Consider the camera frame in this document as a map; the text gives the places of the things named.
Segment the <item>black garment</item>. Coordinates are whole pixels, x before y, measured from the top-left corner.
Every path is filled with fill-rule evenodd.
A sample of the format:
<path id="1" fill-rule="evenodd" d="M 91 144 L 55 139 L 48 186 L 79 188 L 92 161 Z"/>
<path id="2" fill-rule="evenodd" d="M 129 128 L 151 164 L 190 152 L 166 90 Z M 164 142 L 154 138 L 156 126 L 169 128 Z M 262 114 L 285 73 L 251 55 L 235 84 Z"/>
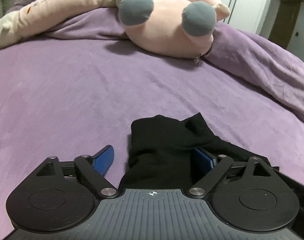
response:
<path id="1" fill-rule="evenodd" d="M 182 121 L 162 115 L 138 119 L 131 124 L 128 170 L 119 183 L 119 191 L 187 191 L 206 174 L 197 148 L 235 161 L 248 161 L 255 156 L 214 135 L 200 113 Z"/>

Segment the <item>purple bed blanket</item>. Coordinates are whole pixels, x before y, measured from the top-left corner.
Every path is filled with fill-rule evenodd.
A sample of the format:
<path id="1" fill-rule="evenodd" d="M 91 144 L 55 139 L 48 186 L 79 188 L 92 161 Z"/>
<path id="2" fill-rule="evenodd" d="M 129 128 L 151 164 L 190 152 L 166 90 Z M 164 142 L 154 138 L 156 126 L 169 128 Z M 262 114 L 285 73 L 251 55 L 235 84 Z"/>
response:
<path id="1" fill-rule="evenodd" d="M 131 123 L 201 113 L 221 139 L 266 156 L 304 184 L 304 121 L 257 83 L 281 79 L 304 96 L 304 63 L 266 38 L 220 24 L 200 64 L 158 57 L 126 40 L 113 9 L 98 9 L 0 50 L 0 239 L 12 231 L 11 191 L 46 157 L 73 160 L 110 144 L 107 178 L 127 165 Z"/>

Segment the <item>pink pig plush toy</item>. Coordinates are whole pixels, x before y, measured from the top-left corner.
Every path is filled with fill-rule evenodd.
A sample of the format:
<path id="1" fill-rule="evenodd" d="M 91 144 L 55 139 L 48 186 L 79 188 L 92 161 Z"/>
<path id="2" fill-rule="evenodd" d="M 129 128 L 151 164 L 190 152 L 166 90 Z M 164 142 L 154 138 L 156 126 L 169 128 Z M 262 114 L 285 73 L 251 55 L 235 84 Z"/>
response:
<path id="1" fill-rule="evenodd" d="M 230 9 L 221 0 L 121 0 L 118 17 L 128 38 L 154 54 L 199 62 L 215 24 Z"/>

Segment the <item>long pink plush pillow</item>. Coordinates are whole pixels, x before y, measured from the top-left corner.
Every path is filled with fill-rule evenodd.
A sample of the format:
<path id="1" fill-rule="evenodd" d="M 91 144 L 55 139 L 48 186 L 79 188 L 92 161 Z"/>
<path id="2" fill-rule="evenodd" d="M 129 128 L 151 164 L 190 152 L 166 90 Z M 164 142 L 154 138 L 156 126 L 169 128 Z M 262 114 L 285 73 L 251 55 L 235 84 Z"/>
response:
<path id="1" fill-rule="evenodd" d="M 40 34 L 97 8 L 115 8 L 121 0 L 36 0 L 0 19 L 0 49 Z"/>

